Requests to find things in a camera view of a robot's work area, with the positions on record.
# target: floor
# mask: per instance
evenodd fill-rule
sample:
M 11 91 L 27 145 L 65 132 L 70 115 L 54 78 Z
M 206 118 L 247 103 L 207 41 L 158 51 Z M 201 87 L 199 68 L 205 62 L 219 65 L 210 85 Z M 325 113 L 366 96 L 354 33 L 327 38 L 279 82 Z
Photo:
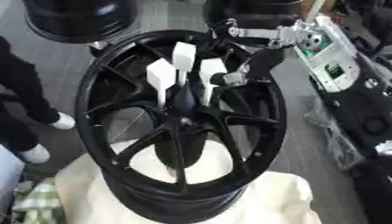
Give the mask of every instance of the floor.
M 140 0 L 139 19 L 125 34 L 163 29 L 205 31 L 198 1 Z M 45 96 L 51 104 L 72 114 L 76 89 L 90 61 L 87 48 L 36 36 L 25 24 L 20 0 L 0 1 L 0 30 L 12 43 L 15 54 L 37 65 Z M 315 95 L 305 70 L 295 59 L 287 59 L 274 75 L 286 97 L 289 129 L 282 151 L 270 169 L 295 173 L 310 182 L 315 197 L 313 208 L 324 224 L 365 224 L 350 179 L 323 152 L 326 140 L 321 133 L 304 120 L 309 98 Z M 57 131 L 40 126 L 34 129 L 41 143 L 52 151 L 53 158 L 48 164 L 31 167 L 29 171 L 33 175 L 53 175 L 84 153 L 75 130 Z

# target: metal bracket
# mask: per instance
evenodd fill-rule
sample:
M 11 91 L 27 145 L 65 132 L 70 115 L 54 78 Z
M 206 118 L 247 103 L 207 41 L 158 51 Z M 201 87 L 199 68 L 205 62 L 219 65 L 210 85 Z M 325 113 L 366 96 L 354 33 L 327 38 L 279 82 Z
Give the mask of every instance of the metal bracket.
M 269 39 L 269 48 L 278 49 L 284 46 L 294 46 L 301 43 L 309 34 L 318 33 L 313 24 L 298 20 L 293 26 L 278 26 L 276 30 L 266 29 L 243 29 L 238 27 L 235 19 L 227 22 L 232 26 L 228 33 L 234 38 L 259 38 Z

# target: shoe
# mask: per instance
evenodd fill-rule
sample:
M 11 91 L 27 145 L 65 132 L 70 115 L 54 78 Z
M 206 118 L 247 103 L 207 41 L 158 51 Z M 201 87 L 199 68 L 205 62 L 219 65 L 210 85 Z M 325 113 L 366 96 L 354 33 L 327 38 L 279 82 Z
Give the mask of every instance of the shoe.
M 37 146 L 30 150 L 20 152 L 20 155 L 26 162 L 35 165 L 44 164 L 51 157 L 49 151 L 41 144 L 37 144 Z
M 51 126 L 58 130 L 71 130 L 75 126 L 75 120 L 70 115 L 59 112 L 59 120 L 51 123 Z

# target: white fabric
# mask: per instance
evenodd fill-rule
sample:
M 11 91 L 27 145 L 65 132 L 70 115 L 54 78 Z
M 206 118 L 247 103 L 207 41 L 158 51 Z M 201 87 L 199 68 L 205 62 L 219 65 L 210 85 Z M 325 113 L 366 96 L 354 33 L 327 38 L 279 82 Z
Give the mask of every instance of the white fabric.
M 118 143 L 113 148 L 120 151 L 129 144 Z M 171 172 L 151 153 L 152 147 L 136 155 L 132 167 L 155 179 L 172 182 Z M 211 141 L 206 143 L 200 161 L 186 170 L 186 176 L 189 182 L 199 183 L 224 175 L 231 167 L 223 146 Z M 56 176 L 56 187 L 68 224 L 156 223 L 133 213 L 118 201 L 89 155 L 80 157 L 61 171 Z M 310 209 L 311 201 L 312 191 L 304 179 L 291 174 L 265 172 L 230 209 L 202 223 L 320 224 L 319 217 Z

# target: white foam block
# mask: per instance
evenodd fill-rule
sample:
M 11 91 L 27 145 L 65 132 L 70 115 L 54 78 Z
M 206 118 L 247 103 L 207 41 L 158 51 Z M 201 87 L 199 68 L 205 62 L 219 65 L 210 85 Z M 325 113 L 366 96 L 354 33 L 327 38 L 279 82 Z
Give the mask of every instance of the white foam block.
M 226 74 L 228 70 L 222 59 L 204 59 L 201 61 L 200 78 L 204 85 L 203 104 L 208 106 L 213 95 L 215 85 L 211 84 L 210 80 L 215 74 Z
M 179 70 L 179 85 L 183 86 L 186 84 L 187 73 L 192 71 L 195 59 L 196 45 L 177 42 L 173 51 L 172 60 L 173 65 Z
M 147 66 L 147 81 L 157 90 L 158 103 L 166 103 L 166 89 L 176 84 L 176 68 L 165 59 L 159 59 Z

